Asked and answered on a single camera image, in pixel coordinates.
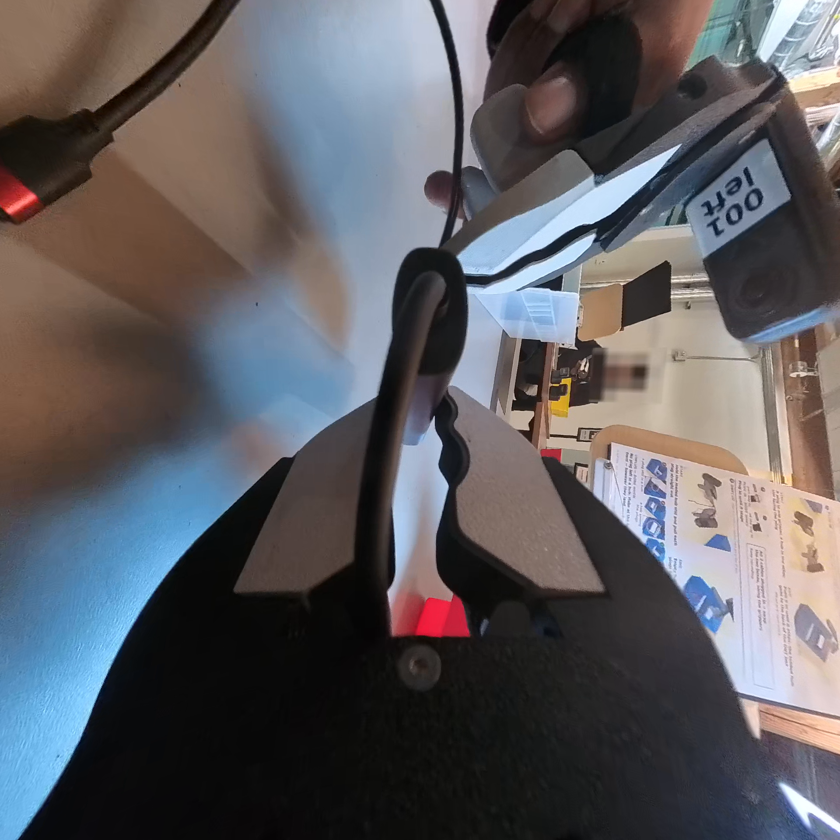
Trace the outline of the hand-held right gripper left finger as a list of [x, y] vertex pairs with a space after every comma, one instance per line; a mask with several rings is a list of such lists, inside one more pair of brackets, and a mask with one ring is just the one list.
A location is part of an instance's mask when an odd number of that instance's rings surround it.
[[295, 455], [234, 585], [237, 595], [308, 595], [350, 567], [375, 400]]

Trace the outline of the white instruction poster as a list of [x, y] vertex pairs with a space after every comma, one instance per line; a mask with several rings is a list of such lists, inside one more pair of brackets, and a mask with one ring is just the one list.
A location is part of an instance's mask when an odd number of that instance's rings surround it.
[[838, 718], [837, 500], [615, 443], [594, 492], [664, 567], [741, 696]]

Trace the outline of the red plastic bin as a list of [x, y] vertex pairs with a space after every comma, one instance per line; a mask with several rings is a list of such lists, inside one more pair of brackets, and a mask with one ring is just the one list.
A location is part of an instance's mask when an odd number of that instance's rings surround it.
[[448, 601], [428, 597], [416, 620], [413, 635], [417, 637], [469, 637], [466, 609], [455, 595]]

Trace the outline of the person's left hand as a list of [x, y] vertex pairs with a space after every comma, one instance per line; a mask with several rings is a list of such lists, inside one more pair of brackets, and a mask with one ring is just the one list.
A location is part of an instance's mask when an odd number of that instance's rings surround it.
[[638, 34], [640, 60], [632, 114], [644, 112], [672, 88], [709, 17], [712, 1], [498, 2], [487, 31], [490, 67], [484, 99], [514, 85], [524, 90], [504, 129], [516, 143], [503, 177], [512, 184], [551, 154], [585, 136], [594, 109], [595, 73], [582, 59], [549, 63], [552, 53], [592, 19], [627, 17]]

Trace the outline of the black cable red plug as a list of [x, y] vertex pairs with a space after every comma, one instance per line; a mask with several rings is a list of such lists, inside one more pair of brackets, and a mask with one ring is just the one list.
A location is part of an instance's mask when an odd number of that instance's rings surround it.
[[2, 127], [2, 220], [23, 224], [91, 179], [92, 161], [113, 135], [180, 77], [211, 45], [238, 1], [212, 1], [171, 47], [126, 88], [94, 111], [63, 119], [25, 116]]

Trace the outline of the person's black printed hoodie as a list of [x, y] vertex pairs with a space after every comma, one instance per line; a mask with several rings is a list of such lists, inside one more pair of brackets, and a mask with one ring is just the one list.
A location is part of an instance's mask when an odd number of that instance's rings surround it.
[[810, 838], [839, 838], [839, 756], [762, 731], [761, 743], [786, 804]]

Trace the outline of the clear plastic box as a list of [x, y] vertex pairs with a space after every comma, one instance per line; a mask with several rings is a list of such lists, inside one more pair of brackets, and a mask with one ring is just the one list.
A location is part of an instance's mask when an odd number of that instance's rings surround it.
[[468, 291], [512, 339], [554, 343], [566, 349], [575, 346], [581, 308], [578, 293], [542, 287], [505, 293]]

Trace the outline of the cardboard box black flap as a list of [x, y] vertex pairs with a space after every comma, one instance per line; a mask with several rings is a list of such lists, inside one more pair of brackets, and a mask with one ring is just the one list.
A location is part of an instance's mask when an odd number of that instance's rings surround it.
[[664, 260], [625, 283], [612, 283], [581, 294], [576, 337], [597, 341], [671, 311], [672, 265]]

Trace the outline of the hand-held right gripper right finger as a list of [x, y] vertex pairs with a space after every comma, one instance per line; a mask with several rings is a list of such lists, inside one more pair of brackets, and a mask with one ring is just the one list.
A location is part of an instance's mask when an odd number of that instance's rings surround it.
[[605, 592], [539, 451], [458, 387], [437, 410], [448, 493], [438, 537], [441, 579], [461, 599]]

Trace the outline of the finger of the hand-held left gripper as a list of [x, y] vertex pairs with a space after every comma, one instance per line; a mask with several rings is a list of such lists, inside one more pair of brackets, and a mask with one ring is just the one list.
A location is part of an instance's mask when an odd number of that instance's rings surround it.
[[587, 236], [645, 187], [680, 151], [664, 151], [623, 174], [598, 180], [574, 150], [557, 153], [497, 195], [447, 242], [466, 275], [494, 277], [575, 228]]
[[596, 233], [592, 232], [576, 239], [552, 257], [526, 266], [509, 278], [483, 286], [482, 293], [510, 293], [537, 287], [560, 278], [599, 254], [601, 249], [596, 243]]

